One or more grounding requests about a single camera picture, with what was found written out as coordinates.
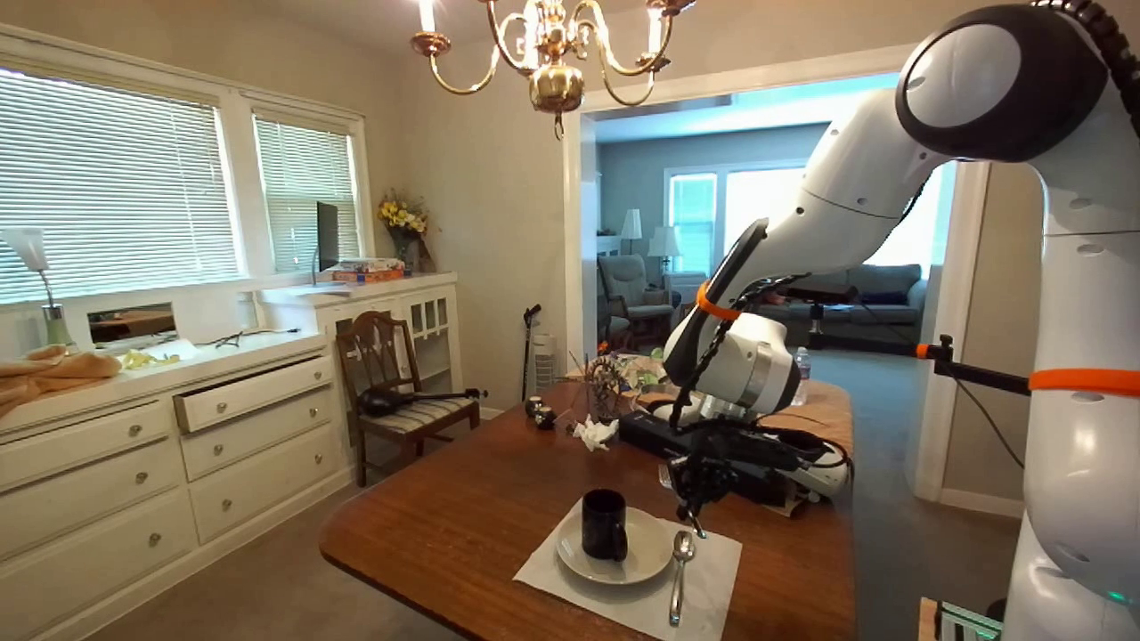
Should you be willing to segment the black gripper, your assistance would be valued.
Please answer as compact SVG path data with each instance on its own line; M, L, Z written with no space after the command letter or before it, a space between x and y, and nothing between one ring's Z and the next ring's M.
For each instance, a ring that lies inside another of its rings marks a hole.
M741 495L762 507L837 498L850 480L850 455L832 437L798 426L695 422L673 426L654 415L627 415L620 437L663 460L663 480L680 507Z

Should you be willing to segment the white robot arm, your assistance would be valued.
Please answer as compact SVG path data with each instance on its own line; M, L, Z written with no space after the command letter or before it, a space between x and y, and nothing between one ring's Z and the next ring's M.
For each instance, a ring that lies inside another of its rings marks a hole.
M943 162L1041 182L1041 315L1006 641L1140 641L1140 133L1135 57L1096 0L975 7L810 156L784 225L754 222L673 329L663 370L741 415L798 367L745 301L856 267Z

